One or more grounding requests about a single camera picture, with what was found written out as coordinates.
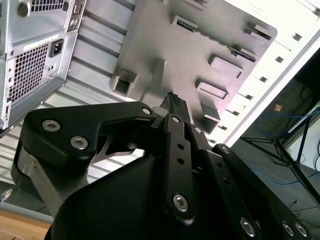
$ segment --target power supply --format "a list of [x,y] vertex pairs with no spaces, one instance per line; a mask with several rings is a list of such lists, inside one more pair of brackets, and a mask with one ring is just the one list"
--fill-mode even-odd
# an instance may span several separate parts
[[0,130],[66,81],[86,0],[0,0]]

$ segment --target screw hole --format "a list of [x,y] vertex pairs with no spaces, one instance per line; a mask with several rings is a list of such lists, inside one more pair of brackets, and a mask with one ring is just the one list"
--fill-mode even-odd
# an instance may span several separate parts
[[231,183],[230,183],[230,181],[229,181],[228,179],[224,178],[223,181],[224,181],[224,183],[227,184],[228,186],[231,185]]
[[178,158],[177,159],[178,163],[180,163],[181,165],[185,164],[185,161],[182,158]]
[[178,148],[180,148],[181,150],[185,149],[184,146],[182,146],[180,143],[177,144]]

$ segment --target ventilation grille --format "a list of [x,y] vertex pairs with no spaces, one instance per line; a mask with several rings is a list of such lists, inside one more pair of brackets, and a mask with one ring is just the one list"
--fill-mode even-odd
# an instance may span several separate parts
[[31,12],[62,9],[64,0],[32,0]]
[[16,57],[14,83],[9,92],[12,102],[41,85],[48,46],[39,46]]

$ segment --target black cable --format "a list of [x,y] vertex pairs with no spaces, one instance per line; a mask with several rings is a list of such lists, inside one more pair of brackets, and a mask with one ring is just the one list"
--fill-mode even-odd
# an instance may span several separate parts
[[290,206],[288,206],[288,209],[292,208],[297,202],[298,200],[295,200]]
[[316,159],[314,160],[314,169],[315,169],[317,172],[319,172],[318,169],[317,169],[317,162],[318,162],[318,160],[319,160],[319,158],[320,158],[320,139],[319,139],[318,145],[317,145],[317,147],[316,147],[316,151],[317,151],[317,153],[318,153],[318,156],[317,156]]
[[317,209],[318,207],[317,206],[313,206],[313,207],[308,207],[308,208],[304,208],[304,209],[300,209],[300,210],[294,210],[292,211],[293,213],[296,213],[296,212],[303,212],[303,211],[307,211],[307,210],[310,210],[310,209]]
[[289,166],[289,163],[282,157],[282,155],[279,153],[279,150],[277,148],[277,145],[274,145],[274,148],[275,148],[275,151],[276,153],[278,154],[278,156],[281,158],[281,161],[279,160],[279,164],[281,164],[282,166],[286,166],[288,167]]
[[314,169],[315,169],[317,172],[319,172],[319,170],[317,169],[317,162],[318,162],[319,158],[320,158],[320,154],[316,157],[316,159],[315,159],[315,161],[314,161]]

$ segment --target rectangular slot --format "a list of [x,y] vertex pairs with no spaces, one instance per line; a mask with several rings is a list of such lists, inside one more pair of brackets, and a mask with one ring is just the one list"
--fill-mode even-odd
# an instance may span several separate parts
[[295,33],[295,34],[292,36],[292,38],[293,38],[294,40],[296,40],[297,42],[299,42],[299,41],[302,39],[302,36],[299,35],[298,33]]
[[208,61],[209,65],[218,71],[224,72],[236,79],[240,77],[243,72],[241,67],[238,67],[218,56],[212,55]]
[[264,76],[260,77],[259,79],[261,82],[265,83],[268,79]]
[[258,27],[254,27],[253,29],[250,29],[250,30],[245,30],[244,33],[259,40],[262,43],[267,43],[272,39],[272,37],[270,35],[266,34],[264,31],[262,31],[262,29],[264,29],[264,28],[260,28],[258,26]]
[[201,104],[201,108],[205,118],[220,122],[221,118],[217,109],[207,106],[203,103]]
[[191,26],[183,23],[183,22],[180,21],[180,20],[178,20],[178,21],[176,22],[176,24],[177,24],[178,26],[180,26],[180,27],[183,27],[184,29],[187,29],[187,30],[190,31],[190,32],[194,32],[194,29],[193,29]]
[[192,6],[194,9],[203,11],[207,8],[207,1],[202,0],[184,0],[187,4]]
[[225,99],[228,93],[225,90],[221,90],[215,86],[209,85],[205,82],[197,83],[197,92],[209,95],[211,97],[217,97],[219,99]]
[[277,57],[275,58],[275,60],[276,60],[278,63],[280,63],[280,64],[284,61],[284,59],[283,59],[282,57],[280,57],[280,56],[277,56]]
[[121,69],[119,74],[114,77],[113,91],[128,96],[137,78],[138,75],[135,73]]
[[250,96],[250,95],[246,95],[246,96],[244,96],[246,99],[248,99],[248,100],[252,100],[254,97],[253,96]]
[[237,111],[233,111],[232,114],[235,115],[235,116],[238,116],[240,113],[237,112]]
[[119,93],[122,93],[124,95],[127,95],[129,86],[130,86],[129,82],[123,81],[123,80],[119,80],[118,84],[115,87],[115,91],[119,92]]

